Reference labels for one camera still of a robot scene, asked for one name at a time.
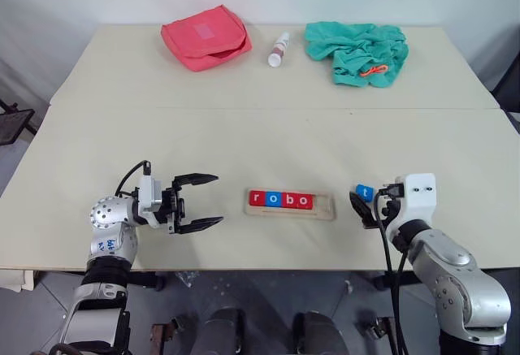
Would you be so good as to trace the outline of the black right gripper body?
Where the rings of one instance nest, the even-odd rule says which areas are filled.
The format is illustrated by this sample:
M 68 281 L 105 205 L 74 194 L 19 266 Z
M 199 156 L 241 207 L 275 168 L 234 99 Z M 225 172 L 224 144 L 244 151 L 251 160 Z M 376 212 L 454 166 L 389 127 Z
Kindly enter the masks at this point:
M 403 183 L 388 184 L 378 190 L 375 195 L 375 218 L 379 226 L 388 227 L 397 217 L 404 196 Z

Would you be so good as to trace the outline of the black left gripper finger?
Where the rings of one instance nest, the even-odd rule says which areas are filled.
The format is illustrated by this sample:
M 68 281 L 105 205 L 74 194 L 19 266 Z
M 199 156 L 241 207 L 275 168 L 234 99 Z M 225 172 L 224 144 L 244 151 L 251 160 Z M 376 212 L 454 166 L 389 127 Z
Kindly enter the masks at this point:
M 191 173 L 185 175 L 178 175 L 173 179 L 173 186 L 175 188 L 181 188 L 183 185 L 201 185 L 208 184 L 218 180 L 219 177 L 211 174 L 204 173 Z
M 194 232 L 201 232 L 204 231 L 217 223 L 220 223 L 224 220 L 224 217 L 210 217 L 210 218 L 203 218 L 203 219 L 195 219 L 189 224 L 185 225 L 176 225 L 175 232 L 178 234 L 189 234 Z

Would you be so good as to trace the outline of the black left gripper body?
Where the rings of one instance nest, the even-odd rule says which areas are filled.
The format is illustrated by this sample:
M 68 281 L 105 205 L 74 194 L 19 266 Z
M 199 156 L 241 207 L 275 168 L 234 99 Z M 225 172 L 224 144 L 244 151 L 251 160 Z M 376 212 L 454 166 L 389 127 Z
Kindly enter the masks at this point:
M 160 214 L 166 220 L 167 230 L 170 234 L 187 234 L 188 229 L 182 225 L 185 217 L 184 199 L 180 197 L 182 186 L 188 183 L 186 175 L 176 176 L 171 182 L 171 187 L 162 191 L 162 205 Z

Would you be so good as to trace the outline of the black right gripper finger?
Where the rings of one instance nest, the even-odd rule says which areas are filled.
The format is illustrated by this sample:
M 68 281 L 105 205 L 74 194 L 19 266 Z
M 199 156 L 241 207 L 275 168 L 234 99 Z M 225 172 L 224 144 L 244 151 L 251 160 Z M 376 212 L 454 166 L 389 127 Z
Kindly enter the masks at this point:
M 372 209 L 365 203 L 365 201 L 355 192 L 349 193 L 349 200 L 353 210 L 360 217 L 362 226 L 365 229 L 376 229 L 376 219 L 373 215 Z

